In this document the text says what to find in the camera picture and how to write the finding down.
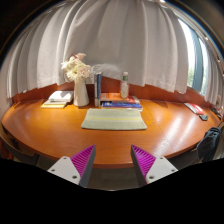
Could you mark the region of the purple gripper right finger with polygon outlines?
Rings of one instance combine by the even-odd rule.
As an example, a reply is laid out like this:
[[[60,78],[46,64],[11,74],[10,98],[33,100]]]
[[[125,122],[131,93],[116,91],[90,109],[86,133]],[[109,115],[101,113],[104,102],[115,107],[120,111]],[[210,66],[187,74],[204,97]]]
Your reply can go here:
[[[165,157],[155,157],[135,145],[131,146],[131,157],[140,187],[178,171]]]

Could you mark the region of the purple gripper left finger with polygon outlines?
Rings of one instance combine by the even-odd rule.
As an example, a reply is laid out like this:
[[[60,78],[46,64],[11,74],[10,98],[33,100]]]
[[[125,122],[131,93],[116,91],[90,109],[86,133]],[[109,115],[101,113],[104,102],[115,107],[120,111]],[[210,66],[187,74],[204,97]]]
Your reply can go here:
[[[81,187],[88,185],[96,156],[94,145],[77,154],[61,157],[48,171]]]

